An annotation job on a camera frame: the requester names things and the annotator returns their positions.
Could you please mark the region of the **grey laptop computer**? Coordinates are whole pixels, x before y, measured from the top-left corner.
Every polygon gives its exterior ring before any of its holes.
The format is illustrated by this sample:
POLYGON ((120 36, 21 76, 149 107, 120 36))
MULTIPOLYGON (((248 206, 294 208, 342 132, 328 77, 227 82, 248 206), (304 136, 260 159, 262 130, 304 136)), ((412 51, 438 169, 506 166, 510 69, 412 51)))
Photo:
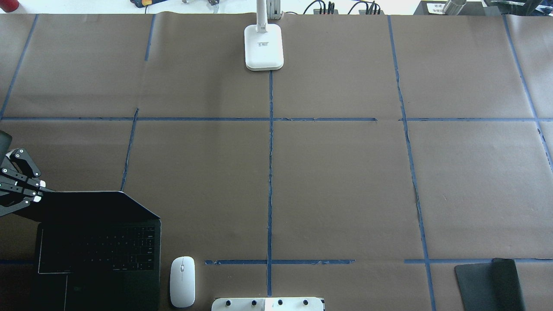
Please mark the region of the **grey laptop computer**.
POLYGON ((49 192, 36 212, 30 310, 158 310, 158 215, 121 191, 49 192))

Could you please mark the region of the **white desk lamp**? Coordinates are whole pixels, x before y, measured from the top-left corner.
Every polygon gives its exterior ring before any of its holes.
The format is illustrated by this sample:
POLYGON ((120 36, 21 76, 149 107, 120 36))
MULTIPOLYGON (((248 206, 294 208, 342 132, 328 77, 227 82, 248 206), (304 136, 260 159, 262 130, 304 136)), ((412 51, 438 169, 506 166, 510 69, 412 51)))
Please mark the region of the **white desk lamp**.
POLYGON ((255 2, 256 24, 244 29, 245 65, 250 71, 279 70, 284 66, 282 29, 268 22, 266 0, 255 2))

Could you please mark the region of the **black mouse pad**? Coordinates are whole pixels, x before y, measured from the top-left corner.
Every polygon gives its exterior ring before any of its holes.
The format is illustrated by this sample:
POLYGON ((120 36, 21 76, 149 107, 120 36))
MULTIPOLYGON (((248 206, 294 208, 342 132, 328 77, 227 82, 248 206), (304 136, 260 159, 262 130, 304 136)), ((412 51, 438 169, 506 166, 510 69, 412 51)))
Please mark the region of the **black mouse pad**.
POLYGON ((494 258, 489 263, 454 268, 465 311, 525 311, 516 261, 494 258))

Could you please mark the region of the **red bottle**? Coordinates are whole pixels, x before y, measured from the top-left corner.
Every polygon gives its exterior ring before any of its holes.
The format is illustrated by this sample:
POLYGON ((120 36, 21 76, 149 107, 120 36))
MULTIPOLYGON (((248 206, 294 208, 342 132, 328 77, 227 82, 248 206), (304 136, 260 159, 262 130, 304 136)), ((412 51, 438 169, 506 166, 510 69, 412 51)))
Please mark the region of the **red bottle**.
POLYGON ((20 6, 19 0, 0 0, 0 8, 6 13, 16 11, 20 6))

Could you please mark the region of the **white wireless mouse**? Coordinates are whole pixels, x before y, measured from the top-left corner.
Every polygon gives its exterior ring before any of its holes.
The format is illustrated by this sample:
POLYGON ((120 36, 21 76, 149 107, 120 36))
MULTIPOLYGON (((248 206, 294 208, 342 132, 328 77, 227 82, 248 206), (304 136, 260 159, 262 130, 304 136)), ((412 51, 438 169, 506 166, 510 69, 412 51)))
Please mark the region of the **white wireless mouse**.
POLYGON ((170 302, 176 308, 188 308, 195 303, 195 261, 190 256, 172 261, 169 277, 170 302))

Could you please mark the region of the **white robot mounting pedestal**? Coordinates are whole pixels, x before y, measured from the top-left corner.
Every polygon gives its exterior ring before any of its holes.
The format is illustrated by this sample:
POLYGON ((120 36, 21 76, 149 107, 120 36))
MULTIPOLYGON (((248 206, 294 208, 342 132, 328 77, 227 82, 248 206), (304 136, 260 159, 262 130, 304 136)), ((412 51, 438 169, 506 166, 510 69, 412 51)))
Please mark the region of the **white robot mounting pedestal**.
POLYGON ((217 298, 212 311, 324 311, 323 298, 318 297, 266 297, 217 298))

